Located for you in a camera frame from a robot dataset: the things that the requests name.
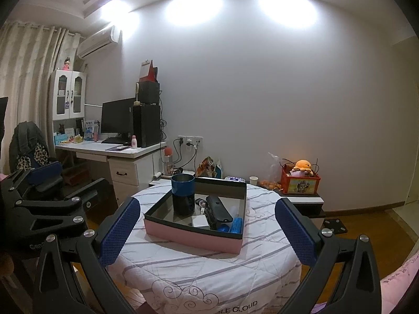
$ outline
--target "speaker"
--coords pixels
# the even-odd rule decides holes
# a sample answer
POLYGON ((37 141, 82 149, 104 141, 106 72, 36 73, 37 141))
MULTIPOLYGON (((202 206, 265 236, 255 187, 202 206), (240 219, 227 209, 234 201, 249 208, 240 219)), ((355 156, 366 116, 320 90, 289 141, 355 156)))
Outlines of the speaker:
POLYGON ((153 81, 138 82, 138 101, 142 104, 158 104, 160 84, 153 81))
POLYGON ((160 143, 160 105, 136 105, 133 107, 133 135, 139 147, 160 143))

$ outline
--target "curtain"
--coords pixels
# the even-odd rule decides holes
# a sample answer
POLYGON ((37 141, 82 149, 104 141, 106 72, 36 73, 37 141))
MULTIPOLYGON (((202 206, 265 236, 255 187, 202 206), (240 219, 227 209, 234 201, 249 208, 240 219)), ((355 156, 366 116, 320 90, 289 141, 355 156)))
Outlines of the curtain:
POLYGON ((0 29, 0 97, 9 97, 0 171, 9 173, 9 145, 17 124, 33 121, 52 141, 49 79, 70 57, 74 62, 80 34, 60 27, 6 22, 0 29))

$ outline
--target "wall socket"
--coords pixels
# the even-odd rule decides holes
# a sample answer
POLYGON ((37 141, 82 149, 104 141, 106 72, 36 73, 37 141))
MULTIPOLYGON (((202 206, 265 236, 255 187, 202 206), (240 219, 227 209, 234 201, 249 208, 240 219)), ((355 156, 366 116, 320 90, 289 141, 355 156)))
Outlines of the wall socket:
MULTIPOLYGON (((186 145, 188 139, 190 139, 191 143, 193 145, 196 145, 198 148, 201 148, 204 145, 204 139, 202 137, 178 136, 178 138, 183 138, 183 145, 186 145)), ((192 147, 186 147, 186 150, 189 152, 192 150, 192 147)))

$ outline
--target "power outlet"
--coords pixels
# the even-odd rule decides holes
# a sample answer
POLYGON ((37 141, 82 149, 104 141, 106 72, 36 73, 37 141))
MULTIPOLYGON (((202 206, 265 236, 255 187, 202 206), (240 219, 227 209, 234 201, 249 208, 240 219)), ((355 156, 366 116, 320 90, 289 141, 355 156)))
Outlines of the power outlet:
MULTIPOLYGON (((194 138, 194 137, 186 137, 186 143, 185 143, 185 144, 187 144, 187 143, 191 143, 191 144, 195 145, 194 140, 195 140, 195 138, 194 138)), ((187 152, 192 151, 192 146, 191 146, 191 145, 187 145, 187 146, 186 146, 186 151, 187 151, 187 152)))
POLYGON ((182 145, 185 145, 186 144, 186 137, 185 136, 178 136, 178 139, 183 139, 183 143, 182 143, 182 145))
POLYGON ((202 147, 204 146, 204 139, 202 137, 195 137, 194 144, 196 147, 202 147))

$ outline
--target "desk drawer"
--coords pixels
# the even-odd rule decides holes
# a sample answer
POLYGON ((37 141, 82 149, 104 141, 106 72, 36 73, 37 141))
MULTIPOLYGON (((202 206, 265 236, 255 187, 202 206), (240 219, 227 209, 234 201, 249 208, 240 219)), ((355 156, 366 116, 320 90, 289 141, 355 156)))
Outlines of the desk drawer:
POLYGON ((141 191, 141 187, 114 182, 114 191, 118 206, 121 206, 127 197, 131 197, 132 195, 135 195, 137 192, 141 191))
POLYGON ((87 159, 87 160, 94 160, 94 161, 102 161, 102 162, 108 161, 108 159, 106 159, 106 156, 102 156, 99 154, 85 154, 83 152, 76 152, 76 157, 87 159))
POLYGON ((138 175, 134 161, 109 159, 112 180, 124 184, 137 185, 138 175))

